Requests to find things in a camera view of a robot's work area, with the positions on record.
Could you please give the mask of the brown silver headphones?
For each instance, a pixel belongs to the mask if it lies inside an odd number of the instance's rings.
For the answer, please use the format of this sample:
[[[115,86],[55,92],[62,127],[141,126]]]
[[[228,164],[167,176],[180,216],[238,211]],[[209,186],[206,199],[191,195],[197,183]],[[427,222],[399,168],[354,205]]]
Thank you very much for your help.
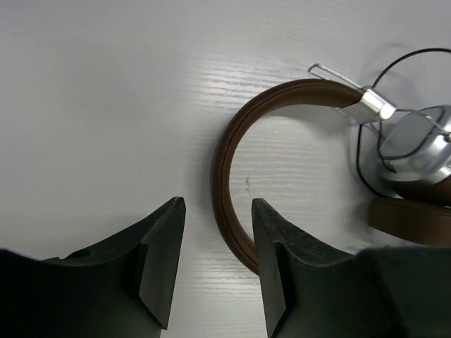
[[[366,111],[365,123],[387,120],[395,106],[374,87],[360,87],[322,77],[285,82],[260,93],[232,118],[216,146],[211,163],[211,202],[216,224],[235,257],[259,273],[255,243],[238,220],[230,196],[230,171],[241,139],[258,119],[278,108],[293,105],[339,108],[345,113]],[[371,202],[371,227],[409,242],[431,247],[450,246],[450,178],[437,182],[388,180],[398,197],[379,196]]]

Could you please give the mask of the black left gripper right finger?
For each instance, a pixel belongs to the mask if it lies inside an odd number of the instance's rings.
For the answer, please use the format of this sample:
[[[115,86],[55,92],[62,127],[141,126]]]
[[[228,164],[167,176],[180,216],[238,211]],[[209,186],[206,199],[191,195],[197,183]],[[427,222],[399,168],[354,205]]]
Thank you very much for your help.
[[[450,250],[421,246],[351,255],[252,202],[270,337],[449,337]]]

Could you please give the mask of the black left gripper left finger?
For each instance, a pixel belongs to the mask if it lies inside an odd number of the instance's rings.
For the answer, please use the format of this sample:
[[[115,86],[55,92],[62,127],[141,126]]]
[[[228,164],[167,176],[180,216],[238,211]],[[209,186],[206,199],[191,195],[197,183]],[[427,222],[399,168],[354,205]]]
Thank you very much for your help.
[[[159,337],[168,327],[185,226],[175,197],[65,258],[1,251],[2,337]]]

